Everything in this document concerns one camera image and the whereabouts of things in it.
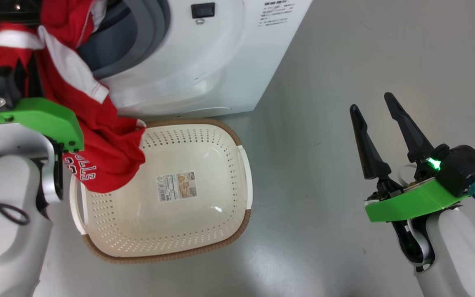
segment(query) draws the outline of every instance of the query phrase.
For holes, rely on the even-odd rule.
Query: product label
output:
[[[195,173],[187,171],[161,175],[157,177],[157,190],[161,202],[197,197]]]
[[[258,27],[287,23],[295,5],[292,0],[265,2],[260,20],[258,21]]]

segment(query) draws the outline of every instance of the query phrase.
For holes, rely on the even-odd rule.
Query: black button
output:
[[[215,15],[215,3],[203,3],[192,5],[192,18],[202,19],[204,17],[213,17]]]

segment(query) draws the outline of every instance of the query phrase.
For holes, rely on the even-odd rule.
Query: gray floor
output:
[[[315,0],[255,111],[221,118],[252,167],[249,227],[232,245],[170,262],[91,254],[67,202],[35,297],[420,297],[390,224],[370,224],[348,107],[357,103],[397,171],[396,94],[434,145],[475,147],[475,2]],[[463,210],[475,224],[475,202]]]

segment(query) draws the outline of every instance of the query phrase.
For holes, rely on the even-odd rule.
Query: control panel label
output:
[[[258,21],[258,27],[285,24],[294,9],[294,0],[277,0],[265,2]]]

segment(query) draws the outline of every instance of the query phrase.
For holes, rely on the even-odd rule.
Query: washing machine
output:
[[[311,0],[109,0],[79,54],[119,114],[252,111]]]

